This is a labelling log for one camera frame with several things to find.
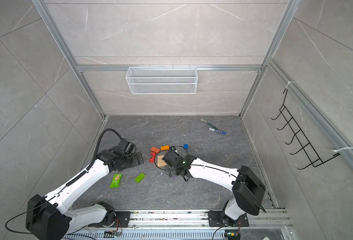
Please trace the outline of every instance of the black wire hook rack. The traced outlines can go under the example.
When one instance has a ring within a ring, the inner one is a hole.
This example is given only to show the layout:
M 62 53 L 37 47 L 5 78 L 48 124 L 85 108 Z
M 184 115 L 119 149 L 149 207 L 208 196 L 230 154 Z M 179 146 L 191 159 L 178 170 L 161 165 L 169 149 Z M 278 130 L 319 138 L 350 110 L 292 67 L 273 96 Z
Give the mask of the black wire hook rack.
M 291 141 L 290 141 L 289 143 L 287 143 L 287 142 L 285 142 L 285 143 L 286 143 L 287 145 L 290 145 L 290 144 L 293 142 L 294 138 L 296 138 L 296 139 L 298 140 L 300 146 L 301 146 L 301 148 L 300 148 L 297 152 L 295 152 L 295 153 L 290 153 L 290 154 L 291 154 L 291 155 L 295 155 L 295 154 L 297 154 L 298 152 L 300 152 L 300 151 L 303 150 L 304 153 L 306 154 L 308 160 L 310 161 L 310 164 L 309 164 L 309 165 L 307 165 L 307 166 L 305 166 L 305 167 L 303 167 L 303 168 L 298 168 L 298 167 L 297 167 L 297 169 L 303 170 L 303 169 L 305 169 L 305 168 L 307 168 L 307 167 L 309 167 L 309 166 L 311 166 L 311 165 L 312 165 L 313 167 L 318 167 L 319 165 L 322 165 L 322 164 L 324 164 L 324 163 L 330 161 L 331 159 L 336 158 L 337 156 L 339 156 L 340 153 L 336 153 L 336 154 L 334 154 L 330 159 L 328 159 L 328 160 L 326 160 L 326 161 L 324 161 L 324 160 L 322 160 L 322 159 L 320 158 L 320 156 L 318 155 L 317 151 L 314 149 L 314 147 L 312 146 L 311 142 L 310 142 L 309 139 L 307 138 L 306 134 L 303 132 L 302 128 L 299 126 L 299 124 L 296 122 L 295 118 L 291 115 L 290 111 L 289 111 L 289 110 L 286 108 L 286 106 L 284 105 L 284 103 L 285 103 L 285 101 L 286 101 L 286 97 L 287 97 L 287 89 L 285 89 L 285 90 L 283 91 L 283 94 L 285 94 L 285 95 L 284 95 L 283 104 L 282 104 L 282 106 L 279 108 L 279 114 L 278 114 L 278 116 L 277 116 L 276 118 L 271 118 L 271 120 L 276 120 L 280 115 L 283 116 L 284 120 L 286 121 L 286 124 L 285 124 L 281 129 L 279 129 L 279 128 L 277 128 L 277 129 L 278 129 L 279 131 L 280 131 L 280 130 L 283 130 L 283 129 L 288 125 L 288 126 L 290 127 L 291 131 L 294 133 L 294 135 L 293 135 Z M 285 117 L 285 115 L 283 114 L 283 110 L 286 110 L 286 111 L 289 113 L 289 117 L 288 117 L 289 119 Z M 298 131 L 294 131 L 293 126 L 290 125 L 290 122 L 293 122 L 293 121 L 294 121 L 294 123 L 298 126 L 298 128 L 299 128 Z M 304 144 L 303 142 L 301 142 L 301 141 L 299 140 L 299 137 L 297 136 L 299 133 L 302 133 L 303 136 L 306 138 L 306 140 L 307 140 L 307 143 L 306 143 L 306 144 Z M 313 151 L 315 152 L 315 154 L 316 154 L 316 156 L 317 156 L 317 159 L 316 159 L 315 161 L 312 161 L 311 158 L 310 158 L 310 156 L 308 155 L 308 152 L 306 151 L 306 148 L 305 148 L 305 147 L 307 147 L 307 146 L 310 146 L 310 147 L 313 149 Z

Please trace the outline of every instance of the white mesh basket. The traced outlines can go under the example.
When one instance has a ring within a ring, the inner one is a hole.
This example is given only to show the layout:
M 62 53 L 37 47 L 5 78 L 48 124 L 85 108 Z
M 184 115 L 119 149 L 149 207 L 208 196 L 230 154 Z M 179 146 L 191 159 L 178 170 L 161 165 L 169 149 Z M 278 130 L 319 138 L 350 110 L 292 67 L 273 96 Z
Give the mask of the white mesh basket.
M 126 80 L 132 94 L 196 93 L 194 67 L 131 67 Z

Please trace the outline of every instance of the white zip tie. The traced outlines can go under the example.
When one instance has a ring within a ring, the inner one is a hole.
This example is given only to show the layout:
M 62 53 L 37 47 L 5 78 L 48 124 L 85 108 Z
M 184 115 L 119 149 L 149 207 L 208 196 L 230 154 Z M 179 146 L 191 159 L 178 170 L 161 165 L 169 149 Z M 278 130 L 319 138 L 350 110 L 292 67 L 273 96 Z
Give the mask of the white zip tie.
M 294 82 L 290 82 L 290 81 L 289 81 L 289 82 L 287 83 L 287 85 L 286 85 L 286 88 L 289 86 L 290 83 L 294 83 Z
M 340 149 L 335 149 L 335 150 L 331 150 L 331 151 L 333 151 L 333 152 L 339 152 L 339 151 L 344 150 L 344 149 L 353 149 L 353 147 L 342 147 L 342 148 L 340 148 Z

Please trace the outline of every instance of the robotic arm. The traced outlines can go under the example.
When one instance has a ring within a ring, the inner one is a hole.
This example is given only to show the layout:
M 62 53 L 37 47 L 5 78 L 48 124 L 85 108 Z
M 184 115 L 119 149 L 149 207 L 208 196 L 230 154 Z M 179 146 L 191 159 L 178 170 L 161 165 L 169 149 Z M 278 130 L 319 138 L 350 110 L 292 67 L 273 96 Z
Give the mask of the robotic arm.
M 115 220 L 114 208 L 105 202 L 82 209 L 68 209 L 108 173 L 142 164 L 141 154 L 136 154 L 136 151 L 131 153 L 134 148 L 133 143 L 121 139 L 118 146 L 103 150 L 87 168 L 59 188 L 44 197 L 38 194 L 32 197 L 27 206 L 26 228 L 40 240 L 59 240 L 66 233 L 89 224 L 111 226 Z M 233 192 L 234 198 L 227 201 L 221 213 L 223 223 L 232 225 L 244 213 L 259 214 L 265 186 L 248 167 L 230 169 L 216 166 L 191 155 L 183 158 L 173 150 L 169 150 L 163 160 L 185 181 L 194 177 L 202 178 Z

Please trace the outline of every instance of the green snack package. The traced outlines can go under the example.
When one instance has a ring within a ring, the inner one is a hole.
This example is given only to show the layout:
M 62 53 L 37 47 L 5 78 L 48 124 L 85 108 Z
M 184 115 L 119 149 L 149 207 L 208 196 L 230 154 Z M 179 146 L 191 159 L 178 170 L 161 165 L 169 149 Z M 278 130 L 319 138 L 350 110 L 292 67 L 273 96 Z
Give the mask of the green snack package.
M 119 187 L 119 182 L 121 181 L 122 174 L 114 174 L 110 187 Z
M 142 181 L 142 179 L 145 177 L 145 174 L 144 173 L 141 173 L 140 175 L 138 175 L 136 178 L 135 178 L 135 181 L 136 182 L 140 182 Z

